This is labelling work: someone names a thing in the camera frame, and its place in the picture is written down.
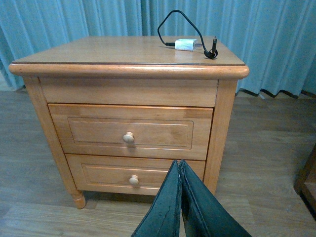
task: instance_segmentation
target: nightstand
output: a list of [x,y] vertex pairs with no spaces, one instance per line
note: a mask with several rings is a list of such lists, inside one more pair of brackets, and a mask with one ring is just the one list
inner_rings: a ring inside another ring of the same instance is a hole
[[155,195],[174,159],[215,192],[237,80],[249,73],[217,49],[210,60],[158,37],[87,37],[10,65],[77,208],[85,190]]

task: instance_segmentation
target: white adapter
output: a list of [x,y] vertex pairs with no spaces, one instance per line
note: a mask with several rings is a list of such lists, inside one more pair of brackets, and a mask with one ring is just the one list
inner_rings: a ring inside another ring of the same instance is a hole
[[200,44],[196,39],[178,39],[175,42],[176,50],[193,51],[197,47],[200,47]]

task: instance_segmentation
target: bedside table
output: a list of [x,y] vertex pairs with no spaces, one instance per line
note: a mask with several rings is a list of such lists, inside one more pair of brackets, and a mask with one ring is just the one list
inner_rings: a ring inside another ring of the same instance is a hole
[[249,74],[217,49],[210,60],[158,37],[87,37],[10,65],[77,208],[84,190],[157,194],[174,159],[215,192],[237,80]]

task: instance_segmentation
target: wooden floor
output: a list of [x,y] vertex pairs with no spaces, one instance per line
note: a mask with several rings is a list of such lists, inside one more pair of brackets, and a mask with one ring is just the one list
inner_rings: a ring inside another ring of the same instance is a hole
[[[77,210],[25,91],[0,92],[0,134],[1,237],[127,237],[153,201],[87,192]],[[315,99],[238,95],[216,197],[254,237],[315,237],[293,189],[315,142]]]

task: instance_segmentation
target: turned wooden leg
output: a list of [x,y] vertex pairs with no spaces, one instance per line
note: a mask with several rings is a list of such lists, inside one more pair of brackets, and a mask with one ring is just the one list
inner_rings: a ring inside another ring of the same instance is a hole
[[85,198],[81,191],[79,191],[79,194],[72,194],[73,200],[76,204],[76,207],[78,209],[83,209],[85,206]]

